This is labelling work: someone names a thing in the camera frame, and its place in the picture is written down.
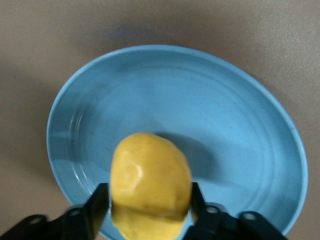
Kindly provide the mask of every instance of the screw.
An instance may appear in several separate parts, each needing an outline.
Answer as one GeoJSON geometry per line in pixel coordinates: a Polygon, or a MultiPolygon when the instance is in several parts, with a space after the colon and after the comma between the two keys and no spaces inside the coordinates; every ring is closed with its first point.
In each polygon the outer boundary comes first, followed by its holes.
{"type": "Polygon", "coordinates": [[[41,217],[37,217],[37,218],[34,218],[32,219],[29,224],[32,225],[32,224],[37,224],[37,223],[40,223],[41,222],[41,217]]]}
{"type": "Polygon", "coordinates": [[[75,208],[72,210],[72,212],[69,213],[69,216],[76,216],[80,213],[79,208],[75,208]]]}
{"type": "Polygon", "coordinates": [[[217,214],[218,209],[215,206],[207,206],[206,211],[211,214],[217,214]]]}
{"type": "Polygon", "coordinates": [[[255,215],[253,215],[252,213],[249,213],[249,212],[244,213],[244,214],[243,214],[243,217],[244,217],[245,219],[251,220],[251,221],[254,221],[254,220],[257,219],[255,215]]]}

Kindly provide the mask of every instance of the peeled potato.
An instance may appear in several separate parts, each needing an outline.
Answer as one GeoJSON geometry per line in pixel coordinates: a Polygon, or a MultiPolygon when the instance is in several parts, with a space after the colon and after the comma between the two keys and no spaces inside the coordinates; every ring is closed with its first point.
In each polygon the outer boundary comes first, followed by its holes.
{"type": "Polygon", "coordinates": [[[191,171],[169,140],[140,132],[117,146],[111,166],[111,218],[127,240],[173,240],[186,220],[191,171]]]}

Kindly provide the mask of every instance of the ceramic plate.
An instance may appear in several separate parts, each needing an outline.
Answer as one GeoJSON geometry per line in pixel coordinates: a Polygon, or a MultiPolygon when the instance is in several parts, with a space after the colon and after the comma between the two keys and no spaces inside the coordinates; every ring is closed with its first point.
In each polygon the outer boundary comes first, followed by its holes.
{"type": "MultiPolygon", "coordinates": [[[[47,126],[51,168],[71,204],[110,181],[117,144],[137,132],[174,142],[207,202],[233,216],[259,212],[284,234],[297,220],[308,184],[299,133],[275,97],[234,65],[189,48],[143,45],[79,69],[47,126]]],[[[123,240],[110,212],[100,232],[123,240]]]]}

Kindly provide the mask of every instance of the plate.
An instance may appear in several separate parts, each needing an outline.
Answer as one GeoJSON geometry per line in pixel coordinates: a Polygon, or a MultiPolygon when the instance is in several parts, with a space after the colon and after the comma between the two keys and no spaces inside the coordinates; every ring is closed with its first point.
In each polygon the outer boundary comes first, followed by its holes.
{"type": "MultiPolygon", "coordinates": [[[[110,181],[117,144],[137,132],[158,134],[184,152],[206,202],[232,216],[259,212],[283,234],[297,220],[308,185],[302,140],[275,97],[236,66],[194,49],[142,45],[79,69],[47,125],[50,165],[71,204],[110,181]]],[[[123,240],[110,215],[100,232],[123,240]]],[[[190,224],[188,216],[181,236],[190,224]]]]}

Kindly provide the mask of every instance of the gray table surface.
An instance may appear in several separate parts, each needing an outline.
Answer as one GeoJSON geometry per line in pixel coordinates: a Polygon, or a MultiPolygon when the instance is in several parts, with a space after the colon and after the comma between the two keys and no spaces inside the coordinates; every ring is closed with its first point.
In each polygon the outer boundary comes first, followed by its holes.
{"type": "Polygon", "coordinates": [[[54,219],[69,206],[46,150],[52,102],[85,63],[140,44],[211,53],[276,96],[300,132],[309,167],[307,199],[287,236],[320,239],[319,0],[0,1],[0,233],[35,213],[54,219]]]}

